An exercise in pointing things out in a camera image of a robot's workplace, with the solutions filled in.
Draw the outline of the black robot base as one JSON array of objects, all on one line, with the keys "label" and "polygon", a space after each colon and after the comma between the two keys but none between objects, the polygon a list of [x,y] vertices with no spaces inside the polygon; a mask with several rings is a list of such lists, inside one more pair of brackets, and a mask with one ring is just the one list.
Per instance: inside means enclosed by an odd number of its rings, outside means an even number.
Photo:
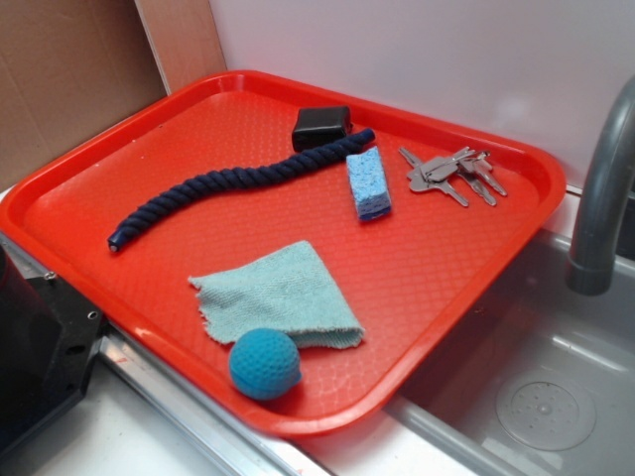
[{"label": "black robot base", "polygon": [[63,278],[26,278],[1,251],[3,457],[84,398],[105,325]]}]

